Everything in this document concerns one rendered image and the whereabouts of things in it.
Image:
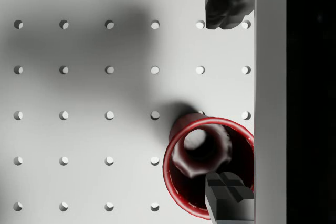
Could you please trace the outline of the red mug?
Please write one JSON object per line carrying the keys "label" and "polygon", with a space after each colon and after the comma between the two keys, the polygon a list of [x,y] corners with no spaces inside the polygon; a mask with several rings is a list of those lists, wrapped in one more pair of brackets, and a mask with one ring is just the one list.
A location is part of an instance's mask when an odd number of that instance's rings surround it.
{"label": "red mug", "polygon": [[234,173],[254,191],[254,137],[234,121],[186,114],[171,128],[163,179],[182,209],[211,220],[205,203],[205,176],[209,172]]}

